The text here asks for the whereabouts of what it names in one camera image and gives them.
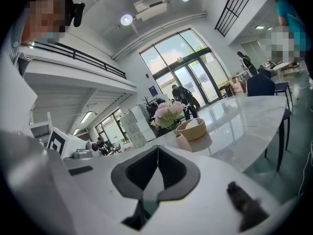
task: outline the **pink vase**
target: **pink vase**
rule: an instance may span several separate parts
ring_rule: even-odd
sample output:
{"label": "pink vase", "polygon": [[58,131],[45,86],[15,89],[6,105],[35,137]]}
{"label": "pink vase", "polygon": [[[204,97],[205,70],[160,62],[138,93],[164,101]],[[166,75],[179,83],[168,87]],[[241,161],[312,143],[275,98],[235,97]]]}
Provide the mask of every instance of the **pink vase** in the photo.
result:
{"label": "pink vase", "polygon": [[176,136],[176,143],[180,149],[192,152],[190,144],[182,134]]}

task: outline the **metal railing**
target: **metal railing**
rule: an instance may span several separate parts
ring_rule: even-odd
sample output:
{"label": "metal railing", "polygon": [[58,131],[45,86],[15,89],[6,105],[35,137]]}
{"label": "metal railing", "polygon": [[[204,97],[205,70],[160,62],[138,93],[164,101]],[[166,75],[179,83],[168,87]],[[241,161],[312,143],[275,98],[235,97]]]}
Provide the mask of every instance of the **metal railing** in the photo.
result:
{"label": "metal railing", "polygon": [[54,43],[54,44],[44,44],[40,42],[34,42],[34,44],[31,46],[32,48],[42,49],[46,51],[50,51],[53,53],[57,53],[63,56],[70,57],[75,60],[82,61],[84,63],[96,66],[100,69],[103,69],[107,72],[113,73],[115,75],[118,75],[120,77],[123,77],[126,79],[126,75],[121,70],[113,67],[112,65],[109,65],[93,56],[90,56],[86,53],[83,53],[80,50],[74,49],[72,47],[60,44],[60,43]]}
{"label": "metal railing", "polygon": [[248,2],[249,0],[227,0],[215,29],[225,36]]}

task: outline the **wall sign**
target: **wall sign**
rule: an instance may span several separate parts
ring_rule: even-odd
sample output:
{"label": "wall sign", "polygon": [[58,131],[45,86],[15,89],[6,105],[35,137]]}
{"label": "wall sign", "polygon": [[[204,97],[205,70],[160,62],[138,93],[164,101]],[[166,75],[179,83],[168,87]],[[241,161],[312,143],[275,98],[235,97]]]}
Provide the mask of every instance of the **wall sign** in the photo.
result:
{"label": "wall sign", "polygon": [[150,87],[149,91],[151,93],[151,96],[156,96],[158,94],[157,90],[156,90],[156,88],[154,86]]}

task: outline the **potted plant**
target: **potted plant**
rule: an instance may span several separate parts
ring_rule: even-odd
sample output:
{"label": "potted plant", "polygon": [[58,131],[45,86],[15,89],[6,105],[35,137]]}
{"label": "potted plant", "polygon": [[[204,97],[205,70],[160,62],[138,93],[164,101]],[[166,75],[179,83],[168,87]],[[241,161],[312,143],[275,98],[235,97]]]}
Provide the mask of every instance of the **potted plant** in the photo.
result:
{"label": "potted plant", "polygon": [[187,110],[188,105],[184,105],[181,102],[168,102],[159,104],[157,111],[154,115],[154,120],[151,121],[151,125],[154,127],[162,127],[172,130],[176,135],[176,142],[178,147],[183,150],[192,151],[190,144],[186,138],[178,133],[178,121],[181,113]]}

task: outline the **green floor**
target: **green floor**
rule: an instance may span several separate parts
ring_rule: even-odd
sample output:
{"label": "green floor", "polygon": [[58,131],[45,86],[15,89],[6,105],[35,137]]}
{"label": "green floor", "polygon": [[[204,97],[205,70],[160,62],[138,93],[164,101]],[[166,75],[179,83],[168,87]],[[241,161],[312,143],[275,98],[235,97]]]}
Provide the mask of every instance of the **green floor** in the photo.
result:
{"label": "green floor", "polygon": [[[305,71],[285,75],[290,87],[309,86]],[[251,179],[265,187],[282,204],[298,195],[303,178],[303,168],[311,150],[313,140],[313,113],[309,106],[313,105],[313,91],[310,88],[291,88],[293,105],[291,109],[291,126],[288,151],[284,151],[280,171],[276,172],[278,157],[278,134],[268,147],[267,158],[261,156],[245,174]],[[285,138],[287,135],[287,121],[285,124]],[[305,180],[302,190],[311,181],[310,174],[313,173],[311,157],[305,170]]]}

